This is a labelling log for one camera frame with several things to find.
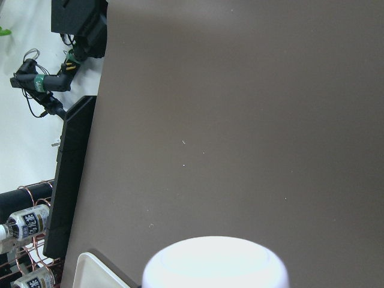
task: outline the white plastic tray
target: white plastic tray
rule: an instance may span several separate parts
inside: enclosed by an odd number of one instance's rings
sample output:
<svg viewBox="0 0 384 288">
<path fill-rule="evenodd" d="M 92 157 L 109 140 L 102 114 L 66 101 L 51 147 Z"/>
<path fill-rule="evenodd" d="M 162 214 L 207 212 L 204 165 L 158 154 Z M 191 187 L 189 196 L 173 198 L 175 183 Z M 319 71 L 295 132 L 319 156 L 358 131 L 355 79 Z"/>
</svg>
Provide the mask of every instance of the white plastic tray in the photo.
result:
<svg viewBox="0 0 384 288">
<path fill-rule="evenodd" d="M 131 288 L 89 252 L 80 254 L 73 288 Z"/>
</svg>

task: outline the plastic bottle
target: plastic bottle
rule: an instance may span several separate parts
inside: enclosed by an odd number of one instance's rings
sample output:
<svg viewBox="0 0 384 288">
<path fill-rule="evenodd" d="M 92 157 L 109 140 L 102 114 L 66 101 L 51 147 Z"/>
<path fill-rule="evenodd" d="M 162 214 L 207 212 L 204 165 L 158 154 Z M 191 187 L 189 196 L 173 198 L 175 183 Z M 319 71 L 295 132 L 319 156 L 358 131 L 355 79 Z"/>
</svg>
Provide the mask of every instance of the plastic bottle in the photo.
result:
<svg viewBox="0 0 384 288">
<path fill-rule="evenodd" d="M 53 288 L 61 280 L 62 265 L 41 267 L 17 279 L 12 288 Z"/>
<path fill-rule="evenodd" d="M 7 223 L 0 225 L 0 241 L 7 238 L 23 241 L 45 232 L 48 215 L 49 207 L 45 204 L 12 213 Z"/>
</svg>

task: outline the gray tabletop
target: gray tabletop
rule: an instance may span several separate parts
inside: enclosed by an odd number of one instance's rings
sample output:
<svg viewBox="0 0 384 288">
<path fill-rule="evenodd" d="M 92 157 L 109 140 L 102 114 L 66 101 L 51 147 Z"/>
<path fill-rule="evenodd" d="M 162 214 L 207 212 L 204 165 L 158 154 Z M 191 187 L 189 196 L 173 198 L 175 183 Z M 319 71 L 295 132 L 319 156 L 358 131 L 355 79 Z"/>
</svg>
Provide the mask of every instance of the gray tabletop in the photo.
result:
<svg viewBox="0 0 384 288">
<path fill-rule="evenodd" d="M 63 288 L 82 252 L 140 284 L 202 235 L 267 246 L 292 287 L 383 287 L 383 11 L 111 1 Z"/>
</svg>

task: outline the white round object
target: white round object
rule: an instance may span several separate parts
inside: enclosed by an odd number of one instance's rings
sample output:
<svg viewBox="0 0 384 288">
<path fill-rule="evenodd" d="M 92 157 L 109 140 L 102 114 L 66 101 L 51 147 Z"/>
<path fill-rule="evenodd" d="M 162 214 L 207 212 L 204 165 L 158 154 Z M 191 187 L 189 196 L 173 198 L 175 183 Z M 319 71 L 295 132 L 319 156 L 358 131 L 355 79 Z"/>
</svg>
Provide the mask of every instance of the white round object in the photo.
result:
<svg viewBox="0 0 384 288">
<path fill-rule="evenodd" d="M 232 237 L 177 242 L 147 264 L 142 288 L 289 288 L 282 261 L 271 250 Z"/>
<path fill-rule="evenodd" d="M 5 225 L 0 225 L 0 241 L 8 238 L 8 228 Z"/>
</svg>

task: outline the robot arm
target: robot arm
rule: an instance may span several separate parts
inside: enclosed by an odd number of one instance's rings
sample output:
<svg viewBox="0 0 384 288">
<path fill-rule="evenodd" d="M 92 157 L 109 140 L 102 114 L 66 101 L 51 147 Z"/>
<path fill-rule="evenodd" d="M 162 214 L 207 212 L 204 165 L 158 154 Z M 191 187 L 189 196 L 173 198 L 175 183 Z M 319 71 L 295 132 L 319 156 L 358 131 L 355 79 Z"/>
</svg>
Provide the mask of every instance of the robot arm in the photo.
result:
<svg viewBox="0 0 384 288">
<path fill-rule="evenodd" d="M 44 117 L 49 113 L 65 118 L 62 103 L 53 97 L 52 91 L 70 91 L 71 82 L 82 62 L 88 57 L 104 56 L 107 44 L 106 17 L 106 0 L 52 0 L 51 30 L 60 33 L 63 40 L 68 35 L 70 44 L 67 45 L 73 48 L 67 53 L 57 75 L 39 74 L 36 67 L 41 66 L 36 58 L 24 58 L 23 64 L 10 79 L 12 87 L 21 88 L 27 100 L 33 98 L 44 107 L 45 112 L 36 117 Z"/>
</svg>

